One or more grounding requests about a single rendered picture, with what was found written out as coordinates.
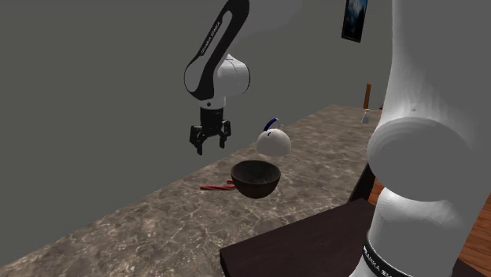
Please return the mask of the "dark robot stand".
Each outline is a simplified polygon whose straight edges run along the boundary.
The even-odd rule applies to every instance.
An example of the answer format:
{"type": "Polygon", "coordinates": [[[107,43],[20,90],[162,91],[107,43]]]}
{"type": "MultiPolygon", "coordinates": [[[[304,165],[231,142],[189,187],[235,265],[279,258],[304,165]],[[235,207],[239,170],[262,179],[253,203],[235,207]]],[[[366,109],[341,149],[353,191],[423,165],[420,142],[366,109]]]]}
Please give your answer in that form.
{"type": "Polygon", "coordinates": [[[220,250],[226,277],[485,277],[458,260],[444,202],[356,200],[220,250]]]}

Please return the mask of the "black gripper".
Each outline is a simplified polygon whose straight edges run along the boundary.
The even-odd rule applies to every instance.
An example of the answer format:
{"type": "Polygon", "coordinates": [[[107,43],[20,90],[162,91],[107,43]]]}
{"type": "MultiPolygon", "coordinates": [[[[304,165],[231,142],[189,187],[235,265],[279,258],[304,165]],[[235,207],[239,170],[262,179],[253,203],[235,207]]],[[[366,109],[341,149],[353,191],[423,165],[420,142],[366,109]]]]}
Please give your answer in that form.
{"type": "Polygon", "coordinates": [[[220,148],[224,149],[227,138],[231,136],[231,122],[223,119],[223,108],[200,108],[200,121],[201,126],[190,127],[190,143],[196,148],[197,154],[203,154],[203,143],[208,135],[218,135],[220,148]]]}

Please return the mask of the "dark framed wall picture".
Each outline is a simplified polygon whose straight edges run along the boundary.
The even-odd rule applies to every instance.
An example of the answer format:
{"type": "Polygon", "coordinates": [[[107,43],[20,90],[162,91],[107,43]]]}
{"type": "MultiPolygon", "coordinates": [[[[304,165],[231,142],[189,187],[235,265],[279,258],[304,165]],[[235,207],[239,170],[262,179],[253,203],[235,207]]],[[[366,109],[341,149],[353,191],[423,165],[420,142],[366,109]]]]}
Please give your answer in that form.
{"type": "Polygon", "coordinates": [[[367,0],[346,0],[341,36],[354,42],[361,42],[367,0]]]}

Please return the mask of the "dark brown bowl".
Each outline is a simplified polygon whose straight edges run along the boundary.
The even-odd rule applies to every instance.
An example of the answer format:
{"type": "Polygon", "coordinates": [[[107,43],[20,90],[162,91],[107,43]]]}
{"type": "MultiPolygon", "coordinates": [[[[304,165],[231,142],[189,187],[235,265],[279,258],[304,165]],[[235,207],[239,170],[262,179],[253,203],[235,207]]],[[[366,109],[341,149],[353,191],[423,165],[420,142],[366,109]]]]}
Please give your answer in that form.
{"type": "Polygon", "coordinates": [[[265,198],[277,187],[281,178],[279,168],[267,161],[247,160],[231,168],[231,179],[235,188],[252,199],[265,198]]]}

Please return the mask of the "red scissors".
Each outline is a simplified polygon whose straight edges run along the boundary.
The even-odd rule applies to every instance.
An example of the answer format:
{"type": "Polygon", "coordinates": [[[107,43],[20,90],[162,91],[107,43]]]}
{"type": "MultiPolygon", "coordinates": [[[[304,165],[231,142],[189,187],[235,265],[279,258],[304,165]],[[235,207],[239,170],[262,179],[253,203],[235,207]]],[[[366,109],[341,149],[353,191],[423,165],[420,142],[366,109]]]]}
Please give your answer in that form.
{"type": "Polygon", "coordinates": [[[201,190],[220,190],[220,191],[225,191],[225,190],[235,190],[236,187],[234,185],[234,182],[231,179],[228,179],[225,184],[222,185],[201,185],[200,186],[201,190]]]}

